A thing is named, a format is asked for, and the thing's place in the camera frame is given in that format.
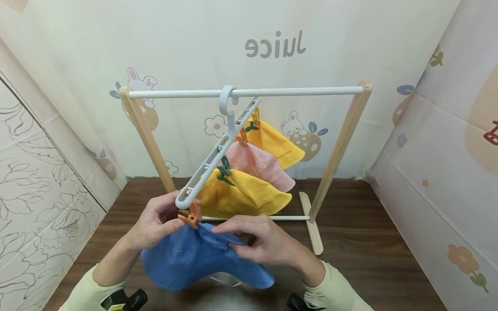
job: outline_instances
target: orange clip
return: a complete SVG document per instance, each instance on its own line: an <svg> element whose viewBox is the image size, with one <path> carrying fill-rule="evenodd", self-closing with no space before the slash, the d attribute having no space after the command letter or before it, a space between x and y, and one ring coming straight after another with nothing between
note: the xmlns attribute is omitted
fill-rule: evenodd
<svg viewBox="0 0 498 311"><path fill-rule="evenodd" d="M190 204L189 209L190 215L188 215L188 217L185 217L182 214L178 214L178 218L192 228L199 229L197 222L202 221L201 211L197 208L197 204L195 204L195 202L192 202L192 204Z"/></svg>
<svg viewBox="0 0 498 311"><path fill-rule="evenodd" d="M241 135L235 137L235 139L241 144L243 147L247 147L248 145L246 144L248 141L248 137L246 135L246 128L242 127L241 129Z"/></svg>

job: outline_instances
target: clothes clip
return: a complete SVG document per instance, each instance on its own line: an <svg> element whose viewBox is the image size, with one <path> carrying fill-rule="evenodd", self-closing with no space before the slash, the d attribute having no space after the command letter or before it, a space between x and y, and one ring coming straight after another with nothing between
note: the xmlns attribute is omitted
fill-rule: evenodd
<svg viewBox="0 0 498 311"><path fill-rule="evenodd" d="M189 210L190 215L184 216L183 214L179 213L178 218L187 225L191 226L193 229L199 229L197 222L202 221L201 211L197 208L197 204L195 202L192 202L192 204L190 204Z"/></svg>
<svg viewBox="0 0 498 311"><path fill-rule="evenodd" d="M229 184L230 186L235 186L234 183L229 181L228 179L225 178L225 176L231 176L232 174L230 173L230 163L228 162L227 156L223 156L221 158L221 162L223 165L218 166L218 169L220 170L221 174L217 177L218 180L224 181L225 183Z"/></svg>
<svg viewBox="0 0 498 311"><path fill-rule="evenodd" d="M259 122L259 107L256 107L256 109L254 109L254 112L252 113L252 120L254 121L254 125L256 126L255 129L259 129L258 128L260 126L260 122Z"/></svg>
<svg viewBox="0 0 498 311"><path fill-rule="evenodd" d="M246 135L246 129L242 128L241 135L235 137L235 139L239 142L240 145L242 145L242 147L247 147L248 146L247 145L248 137Z"/></svg>

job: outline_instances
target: person's left hand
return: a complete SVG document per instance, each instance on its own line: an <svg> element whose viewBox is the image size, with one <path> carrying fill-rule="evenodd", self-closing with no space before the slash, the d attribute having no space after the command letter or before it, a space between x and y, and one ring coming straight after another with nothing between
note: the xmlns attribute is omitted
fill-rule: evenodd
<svg viewBox="0 0 498 311"><path fill-rule="evenodd" d="M157 245L165 236L180 230L185 223L178 219L175 199L179 191L152 198L136 224L128 231L128 246L144 250Z"/></svg>

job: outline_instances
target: wooden table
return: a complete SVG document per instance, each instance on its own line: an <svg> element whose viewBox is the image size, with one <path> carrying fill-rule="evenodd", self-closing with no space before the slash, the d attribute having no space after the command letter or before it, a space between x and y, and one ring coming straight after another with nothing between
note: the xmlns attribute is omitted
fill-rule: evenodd
<svg viewBox="0 0 498 311"><path fill-rule="evenodd" d="M174 179L178 188L186 179ZM291 191L293 199L282 211L301 214L298 192L313 200L319 180L300 180ZM83 274L98 263L114 243L139 218L150 198L165 193L158 178L135 178L128 182L68 274L45 311L57 311ZM290 235L310 247L302 221L279 222ZM322 260L330 262L353 288L378 311L443 311L443 304L399 235L375 193L363 181L336 180L320 210ZM256 290L246 285L230 288L210 279L201 280L181 292L168 292L154 285L138 261L126 287L128 295L143 289L148 303L141 311L274 311L286 310L290 293L304 288L287 267L273 267L275 285Z"/></svg>

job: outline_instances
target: white horizontal bar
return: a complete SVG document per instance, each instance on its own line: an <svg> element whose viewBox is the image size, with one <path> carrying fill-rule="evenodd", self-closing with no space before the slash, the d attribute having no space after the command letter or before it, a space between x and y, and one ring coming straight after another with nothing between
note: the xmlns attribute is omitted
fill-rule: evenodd
<svg viewBox="0 0 498 311"><path fill-rule="evenodd" d="M211 98L220 97L221 90L192 91L131 91L130 98ZM354 95L363 93L363 87L293 88L293 89L235 89L230 97L255 96L313 96Z"/></svg>
<svg viewBox="0 0 498 311"><path fill-rule="evenodd" d="M270 216L272 220L310 220L310 216ZM225 221L223 218L216 217L202 217L206 221Z"/></svg>

